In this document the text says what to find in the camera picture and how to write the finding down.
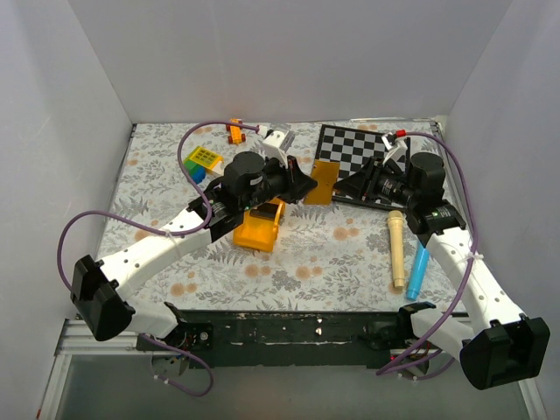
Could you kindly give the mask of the tan leather card holder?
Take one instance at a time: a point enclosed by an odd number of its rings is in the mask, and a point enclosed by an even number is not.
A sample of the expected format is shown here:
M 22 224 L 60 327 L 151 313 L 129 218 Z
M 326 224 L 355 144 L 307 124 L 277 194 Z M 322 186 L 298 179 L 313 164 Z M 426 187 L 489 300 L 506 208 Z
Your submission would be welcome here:
M 304 204 L 330 205 L 333 200 L 333 186 L 338 180 L 339 171 L 339 162 L 315 160 L 311 170 L 311 178 L 318 185 L 305 196 Z

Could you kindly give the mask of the dark credit card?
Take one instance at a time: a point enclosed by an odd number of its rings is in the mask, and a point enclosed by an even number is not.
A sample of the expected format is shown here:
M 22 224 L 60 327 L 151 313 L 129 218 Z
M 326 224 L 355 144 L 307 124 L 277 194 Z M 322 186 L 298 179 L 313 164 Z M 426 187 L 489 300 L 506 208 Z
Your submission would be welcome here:
M 264 203 L 250 210 L 252 217 L 274 220 L 277 215 L 278 205 L 273 203 Z

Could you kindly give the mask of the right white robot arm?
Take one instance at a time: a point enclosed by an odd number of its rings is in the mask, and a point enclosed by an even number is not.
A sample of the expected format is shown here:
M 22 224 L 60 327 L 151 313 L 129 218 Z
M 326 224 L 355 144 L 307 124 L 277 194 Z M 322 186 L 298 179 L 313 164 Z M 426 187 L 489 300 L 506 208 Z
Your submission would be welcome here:
M 479 390 L 539 375 L 550 329 L 529 318 L 500 287 L 475 246 L 459 211 L 444 197 L 443 159 L 429 152 L 410 158 L 406 171 L 393 161 L 370 158 L 335 190 L 364 202 L 388 200 L 404 208 L 409 229 L 443 269 L 465 307 L 470 323 L 439 313 L 433 304 L 400 309 L 395 329 L 405 347 L 425 339 L 459 361 Z

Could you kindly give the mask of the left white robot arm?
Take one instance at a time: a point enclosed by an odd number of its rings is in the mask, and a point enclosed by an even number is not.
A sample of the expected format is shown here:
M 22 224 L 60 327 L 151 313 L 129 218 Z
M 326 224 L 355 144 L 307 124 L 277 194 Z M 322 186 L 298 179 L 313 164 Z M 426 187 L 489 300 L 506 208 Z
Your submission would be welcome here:
M 281 163 L 254 152 L 237 154 L 222 176 L 163 227 L 127 248 L 96 261 L 82 257 L 74 265 L 71 299 L 99 341 L 122 332 L 148 333 L 169 350 L 186 339 L 184 319 L 169 303 L 146 304 L 135 293 L 183 256 L 203 249 L 233 231 L 244 214 L 273 199 L 293 204 L 317 186 L 293 156 Z

